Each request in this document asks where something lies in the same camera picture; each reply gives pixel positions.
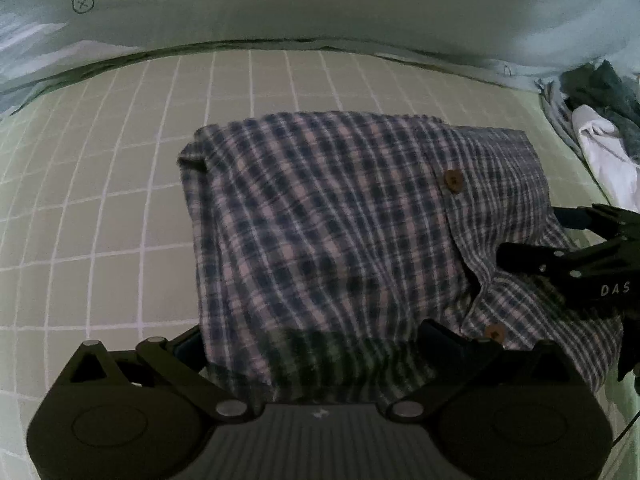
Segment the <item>green grid bed sheet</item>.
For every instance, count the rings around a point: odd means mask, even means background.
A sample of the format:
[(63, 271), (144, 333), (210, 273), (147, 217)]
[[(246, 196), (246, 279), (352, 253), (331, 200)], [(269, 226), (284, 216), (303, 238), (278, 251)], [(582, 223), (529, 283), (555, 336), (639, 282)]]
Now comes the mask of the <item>green grid bed sheet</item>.
[(1, 123), (3, 478), (35, 478), (28, 425), (82, 342), (130, 350), (198, 324), (193, 228), (177, 162), (195, 131), (325, 110), (521, 130), (552, 203), (603, 200), (535, 93), (373, 56), (182, 54), (40, 96)]

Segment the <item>dark plaid button shirt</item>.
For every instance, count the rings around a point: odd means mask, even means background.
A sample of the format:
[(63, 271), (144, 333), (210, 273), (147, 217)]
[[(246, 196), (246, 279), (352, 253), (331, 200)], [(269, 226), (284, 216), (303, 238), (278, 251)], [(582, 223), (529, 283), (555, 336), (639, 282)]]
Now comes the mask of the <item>dark plaid button shirt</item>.
[(591, 389), (618, 318), (587, 321), (500, 270), (502, 243), (561, 249), (521, 131), (424, 115), (279, 113), (201, 128), (179, 154), (210, 380), (254, 403), (393, 402), (434, 320), (506, 348), (556, 341)]

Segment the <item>light blue carrot-print quilt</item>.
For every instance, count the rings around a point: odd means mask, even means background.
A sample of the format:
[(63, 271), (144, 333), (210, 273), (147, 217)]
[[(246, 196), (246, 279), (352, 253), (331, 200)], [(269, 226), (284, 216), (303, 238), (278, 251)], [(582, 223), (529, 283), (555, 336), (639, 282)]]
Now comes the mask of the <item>light blue carrot-print quilt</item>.
[(639, 70), (639, 0), (1, 0), (1, 109), (113, 58), (329, 47), (527, 88), (592, 61)]

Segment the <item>white garment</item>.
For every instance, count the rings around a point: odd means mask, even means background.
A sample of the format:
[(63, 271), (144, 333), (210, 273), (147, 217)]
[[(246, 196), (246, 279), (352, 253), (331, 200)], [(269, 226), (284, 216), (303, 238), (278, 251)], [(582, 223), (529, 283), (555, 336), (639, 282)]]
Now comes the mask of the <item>white garment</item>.
[(616, 125), (588, 105), (572, 111), (572, 126), (593, 177), (613, 206), (639, 211), (639, 166)]

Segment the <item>dark teal garment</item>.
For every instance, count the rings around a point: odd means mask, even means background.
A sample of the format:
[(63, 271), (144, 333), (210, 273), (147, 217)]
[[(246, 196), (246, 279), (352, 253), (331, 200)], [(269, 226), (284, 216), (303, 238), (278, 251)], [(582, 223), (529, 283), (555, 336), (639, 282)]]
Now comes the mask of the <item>dark teal garment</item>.
[(561, 90), (569, 110), (590, 106), (598, 115), (612, 122), (622, 136), (628, 157), (639, 163), (640, 108), (632, 90), (616, 74), (608, 61), (598, 67), (587, 64), (560, 77)]

